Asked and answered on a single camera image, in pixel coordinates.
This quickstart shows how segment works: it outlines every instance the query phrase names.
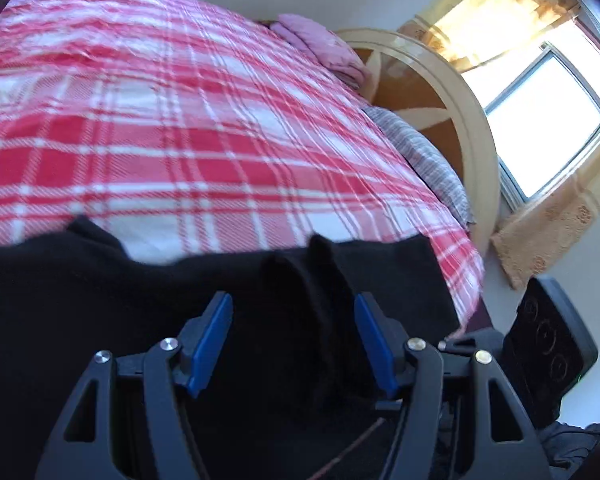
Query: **plaid bedspread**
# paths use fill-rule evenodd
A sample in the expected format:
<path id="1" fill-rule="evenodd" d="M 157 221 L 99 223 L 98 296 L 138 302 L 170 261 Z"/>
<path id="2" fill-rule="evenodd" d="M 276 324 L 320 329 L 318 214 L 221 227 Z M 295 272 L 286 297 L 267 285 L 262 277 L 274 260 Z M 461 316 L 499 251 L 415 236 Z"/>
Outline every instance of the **plaid bedspread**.
<path id="1" fill-rule="evenodd" d="M 430 237 L 464 326 L 482 259 L 331 73 L 197 0 L 12 0 L 0 244 L 86 214 L 129 255 Z"/>

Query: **dark clothing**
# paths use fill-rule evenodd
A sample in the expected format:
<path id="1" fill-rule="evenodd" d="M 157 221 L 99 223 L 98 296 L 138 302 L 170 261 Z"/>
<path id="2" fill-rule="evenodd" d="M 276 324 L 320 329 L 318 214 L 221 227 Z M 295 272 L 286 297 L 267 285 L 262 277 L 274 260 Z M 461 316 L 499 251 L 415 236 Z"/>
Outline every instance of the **dark clothing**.
<path id="1" fill-rule="evenodd" d="M 216 290 L 234 298 L 234 323 L 190 409 L 212 479 L 307 478 L 378 419 L 355 294 L 370 291 L 411 336 L 432 343 L 459 325 L 421 235 L 393 244 L 314 236 L 302 249 L 150 266 L 78 219 L 64 232 L 0 247 L 0 479 L 33 477 L 97 350 L 148 350 L 198 316 Z M 376 437 L 384 454 L 376 444 L 353 453 L 356 468 L 342 477 L 377 476 L 386 435 Z"/>
<path id="2" fill-rule="evenodd" d="M 600 423 L 583 429 L 554 422 L 538 431 L 538 437 L 554 480 L 567 480 L 600 440 Z"/>

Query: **pink pillow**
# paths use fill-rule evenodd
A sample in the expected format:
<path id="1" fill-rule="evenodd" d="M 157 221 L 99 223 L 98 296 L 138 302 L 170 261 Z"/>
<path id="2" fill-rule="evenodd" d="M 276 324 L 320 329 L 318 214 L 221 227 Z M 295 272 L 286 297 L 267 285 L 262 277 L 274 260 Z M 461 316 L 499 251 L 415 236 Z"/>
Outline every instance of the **pink pillow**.
<path id="1" fill-rule="evenodd" d="M 370 75 L 353 49 L 320 23 L 297 14 L 280 14 L 278 21 L 300 38 L 325 68 L 346 73 L 360 85 Z"/>
<path id="2" fill-rule="evenodd" d="M 311 60 L 320 64 L 320 61 L 318 61 L 318 58 L 311 51 L 311 49 L 308 46 L 306 46 L 306 43 L 304 41 L 302 41 L 300 38 L 298 38 L 288 28 L 286 28 L 284 25 L 282 25 L 282 23 L 280 23 L 280 22 L 272 23 L 269 26 L 269 29 L 272 30 L 273 32 L 275 32 L 277 35 L 279 35 L 280 38 L 285 40 L 287 43 L 296 47 L 296 49 L 298 49 L 300 52 L 302 52 L 303 54 L 306 54 Z"/>

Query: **metal screw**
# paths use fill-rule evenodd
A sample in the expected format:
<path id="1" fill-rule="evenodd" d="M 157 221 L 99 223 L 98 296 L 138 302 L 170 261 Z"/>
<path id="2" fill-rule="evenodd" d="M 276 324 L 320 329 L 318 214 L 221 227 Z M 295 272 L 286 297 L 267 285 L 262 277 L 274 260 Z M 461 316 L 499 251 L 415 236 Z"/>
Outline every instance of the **metal screw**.
<path id="1" fill-rule="evenodd" d="M 420 350 L 424 350 L 424 348 L 425 348 L 425 346 L 427 346 L 427 344 L 424 342 L 423 339 L 420 339 L 419 337 L 412 337 L 411 339 L 409 339 L 407 341 L 407 346 L 411 350 L 420 351 Z"/>
<path id="2" fill-rule="evenodd" d="M 98 364 L 106 363 L 109 359 L 111 359 L 111 352 L 109 350 L 99 350 L 93 356 L 93 360 Z"/>
<path id="3" fill-rule="evenodd" d="M 493 358 L 491 357 L 491 354 L 486 350 L 478 350 L 475 353 L 475 360 L 478 361 L 480 364 L 488 365 L 492 361 L 492 359 Z"/>
<path id="4" fill-rule="evenodd" d="M 163 350 L 173 350 L 178 347 L 178 340 L 174 337 L 166 337 L 160 341 L 160 348 Z"/>

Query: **curtain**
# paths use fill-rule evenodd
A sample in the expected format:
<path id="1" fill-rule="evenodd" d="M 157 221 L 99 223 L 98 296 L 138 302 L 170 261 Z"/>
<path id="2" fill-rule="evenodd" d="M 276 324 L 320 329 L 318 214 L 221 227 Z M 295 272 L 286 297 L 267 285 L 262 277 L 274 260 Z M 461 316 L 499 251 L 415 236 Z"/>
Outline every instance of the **curtain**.
<path id="1" fill-rule="evenodd" d="M 577 0 L 435 0 L 398 31 L 466 72 L 539 41 L 579 10 Z"/>
<path id="2" fill-rule="evenodd" d="M 513 288 L 545 272 L 600 214 L 600 140 L 538 199 L 507 218 L 491 241 Z"/>

